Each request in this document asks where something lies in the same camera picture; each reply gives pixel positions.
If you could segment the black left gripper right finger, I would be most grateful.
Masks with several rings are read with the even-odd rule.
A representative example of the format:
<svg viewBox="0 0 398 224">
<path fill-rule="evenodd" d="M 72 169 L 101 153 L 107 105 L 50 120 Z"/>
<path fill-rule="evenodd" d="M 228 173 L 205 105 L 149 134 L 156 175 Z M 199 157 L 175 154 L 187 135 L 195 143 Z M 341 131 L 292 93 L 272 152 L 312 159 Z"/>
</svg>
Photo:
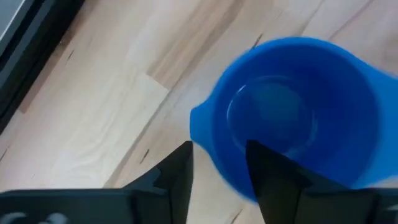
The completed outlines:
<svg viewBox="0 0 398 224">
<path fill-rule="evenodd" d="M 301 193 L 312 182 L 301 167 L 256 140 L 246 142 L 246 163 L 266 224 L 294 224 Z"/>
</svg>

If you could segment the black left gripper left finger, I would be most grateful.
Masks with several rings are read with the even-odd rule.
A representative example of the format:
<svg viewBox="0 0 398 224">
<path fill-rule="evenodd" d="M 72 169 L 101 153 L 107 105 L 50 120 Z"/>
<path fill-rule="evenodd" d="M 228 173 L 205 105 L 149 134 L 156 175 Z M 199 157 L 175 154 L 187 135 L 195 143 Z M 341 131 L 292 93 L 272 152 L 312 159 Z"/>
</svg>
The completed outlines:
<svg viewBox="0 0 398 224">
<path fill-rule="evenodd" d="M 186 224 L 193 185 L 193 143 L 185 141 L 165 159 L 123 187 L 131 224 Z"/>
</svg>

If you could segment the blue measuring cup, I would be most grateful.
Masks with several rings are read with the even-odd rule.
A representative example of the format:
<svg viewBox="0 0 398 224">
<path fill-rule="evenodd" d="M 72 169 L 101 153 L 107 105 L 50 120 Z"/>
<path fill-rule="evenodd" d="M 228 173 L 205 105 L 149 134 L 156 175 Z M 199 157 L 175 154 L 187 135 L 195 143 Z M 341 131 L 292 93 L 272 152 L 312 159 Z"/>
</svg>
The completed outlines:
<svg viewBox="0 0 398 224">
<path fill-rule="evenodd" d="M 190 112 L 190 137 L 230 186 L 256 196 L 257 140 L 351 188 L 398 176 L 398 77 L 320 39 L 284 37 L 240 55 Z"/>
</svg>

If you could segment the black aluminium table frame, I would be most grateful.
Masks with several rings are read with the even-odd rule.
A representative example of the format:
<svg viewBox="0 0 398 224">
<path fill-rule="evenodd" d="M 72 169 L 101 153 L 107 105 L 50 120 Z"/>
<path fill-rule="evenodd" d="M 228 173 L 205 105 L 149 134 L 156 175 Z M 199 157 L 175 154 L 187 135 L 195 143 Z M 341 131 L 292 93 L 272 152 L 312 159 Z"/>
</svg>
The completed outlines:
<svg viewBox="0 0 398 224">
<path fill-rule="evenodd" d="M 0 0 L 0 134 L 85 0 Z"/>
</svg>

